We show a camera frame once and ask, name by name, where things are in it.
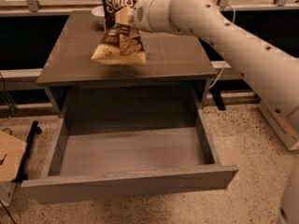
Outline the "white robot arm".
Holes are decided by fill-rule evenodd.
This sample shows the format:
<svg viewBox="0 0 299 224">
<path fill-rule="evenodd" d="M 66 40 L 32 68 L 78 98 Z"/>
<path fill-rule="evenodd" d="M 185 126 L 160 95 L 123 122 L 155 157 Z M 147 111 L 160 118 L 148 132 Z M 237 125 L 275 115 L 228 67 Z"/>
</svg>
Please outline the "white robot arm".
<svg viewBox="0 0 299 224">
<path fill-rule="evenodd" d="M 212 47 L 261 98 L 289 150 L 299 148 L 299 61 L 227 20 L 211 0 L 139 0 L 116 13 L 148 33 L 193 35 Z"/>
</svg>

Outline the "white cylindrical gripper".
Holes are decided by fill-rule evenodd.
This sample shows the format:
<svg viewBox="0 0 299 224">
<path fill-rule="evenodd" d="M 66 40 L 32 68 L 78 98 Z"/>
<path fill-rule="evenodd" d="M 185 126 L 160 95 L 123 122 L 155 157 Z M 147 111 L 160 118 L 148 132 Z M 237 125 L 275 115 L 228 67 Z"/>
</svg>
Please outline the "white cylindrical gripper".
<svg viewBox="0 0 299 224">
<path fill-rule="evenodd" d="M 171 0 L 139 0 L 134 9 L 123 7 L 115 13 L 117 24 L 135 23 L 139 31 L 147 33 L 173 33 L 174 24 L 170 21 L 169 6 Z"/>
</svg>

